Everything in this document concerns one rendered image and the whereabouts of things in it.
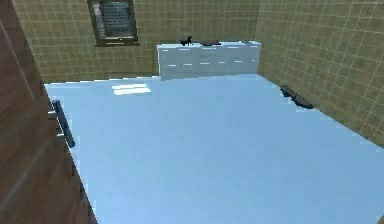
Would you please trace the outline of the brown wooden room door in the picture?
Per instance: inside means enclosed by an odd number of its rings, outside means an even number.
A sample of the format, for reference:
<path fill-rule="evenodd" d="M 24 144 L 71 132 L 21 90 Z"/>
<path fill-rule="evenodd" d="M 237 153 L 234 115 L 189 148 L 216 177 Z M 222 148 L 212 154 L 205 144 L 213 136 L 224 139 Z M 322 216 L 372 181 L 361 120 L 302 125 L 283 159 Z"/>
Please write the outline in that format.
<path fill-rule="evenodd" d="M 29 47 L 0 0 L 0 224 L 98 224 Z"/>

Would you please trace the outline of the dark flat floor object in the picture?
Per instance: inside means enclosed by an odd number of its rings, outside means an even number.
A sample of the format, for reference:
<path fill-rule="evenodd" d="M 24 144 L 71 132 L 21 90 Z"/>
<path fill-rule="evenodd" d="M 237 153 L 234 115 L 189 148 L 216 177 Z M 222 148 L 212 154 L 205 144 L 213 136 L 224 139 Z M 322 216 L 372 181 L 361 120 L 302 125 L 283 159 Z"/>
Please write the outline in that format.
<path fill-rule="evenodd" d="M 284 97 L 289 97 L 296 106 L 300 106 L 305 109 L 314 109 L 315 106 L 307 101 L 305 98 L 294 92 L 289 86 L 281 86 L 280 90 Z"/>

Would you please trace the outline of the white chest of drawers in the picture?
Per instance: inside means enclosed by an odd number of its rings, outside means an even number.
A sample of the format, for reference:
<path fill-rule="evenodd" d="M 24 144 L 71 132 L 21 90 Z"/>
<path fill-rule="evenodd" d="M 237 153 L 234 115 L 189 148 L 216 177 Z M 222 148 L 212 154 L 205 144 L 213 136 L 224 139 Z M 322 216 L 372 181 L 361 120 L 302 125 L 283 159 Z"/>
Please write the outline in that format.
<path fill-rule="evenodd" d="M 240 74 L 257 74 L 262 44 L 257 41 L 160 44 L 158 71 L 162 81 Z"/>

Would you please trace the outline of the dark framed window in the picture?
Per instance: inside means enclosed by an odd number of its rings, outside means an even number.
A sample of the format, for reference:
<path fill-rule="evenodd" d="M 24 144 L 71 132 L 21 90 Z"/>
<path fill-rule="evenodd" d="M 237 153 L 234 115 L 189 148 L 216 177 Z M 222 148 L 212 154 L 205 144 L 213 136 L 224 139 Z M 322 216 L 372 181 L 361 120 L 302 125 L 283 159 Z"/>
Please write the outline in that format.
<path fill-rule="evenodd" d="M 139 46 L 134 0 L 87 0 L 97 47 Z"/>

